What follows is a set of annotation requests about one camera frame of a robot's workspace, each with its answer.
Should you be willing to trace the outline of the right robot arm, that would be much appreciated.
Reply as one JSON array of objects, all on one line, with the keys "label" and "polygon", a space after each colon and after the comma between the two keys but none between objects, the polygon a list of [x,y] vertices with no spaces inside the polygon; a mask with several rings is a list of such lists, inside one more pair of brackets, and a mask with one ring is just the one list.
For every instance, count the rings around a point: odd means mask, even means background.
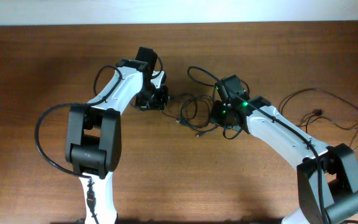
[{"label": "right robot arm", "polygon": [[269,100],[250,98],[238,76],[217,80],[211,122],[246,132],[296,171],[299,207],[280,223],[343,223],[358,213],[358,161],[346,144],[331,146],[283,117]]}]

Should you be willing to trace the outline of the black USB cable thick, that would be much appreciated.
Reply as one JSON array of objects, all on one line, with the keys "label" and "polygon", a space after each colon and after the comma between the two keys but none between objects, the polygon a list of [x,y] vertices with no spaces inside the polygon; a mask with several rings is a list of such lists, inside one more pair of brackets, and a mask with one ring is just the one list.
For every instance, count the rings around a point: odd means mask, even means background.
[{"label": "black USB cable thick", "polygon": [[318,118],[323,114],[323,110],[322,109],[315,109],[310,113],[305,114],[301,119],[300,119],[300,123],[297,124],[297,126],[299,128],[302,127],[306,127],[307,125],[309,125],[311,123],[311,120],[313,118]]}]

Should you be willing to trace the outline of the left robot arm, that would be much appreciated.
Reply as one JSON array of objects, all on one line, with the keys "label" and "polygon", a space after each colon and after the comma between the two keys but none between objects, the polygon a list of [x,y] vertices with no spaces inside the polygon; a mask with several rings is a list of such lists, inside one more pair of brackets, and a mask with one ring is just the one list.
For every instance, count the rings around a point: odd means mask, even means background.
[{"label": "left robot arm", "polygon": [[78,223],[115,223],[113,172],[122,151],[121,116],[132,100],[141,111],[164,110],[168,103],[166,74],[156,72],[159,57],[140,47],[134,59],[122,59],[112,79],[84,106],[71,106],[65,159],[79,174],[86,216]]}]

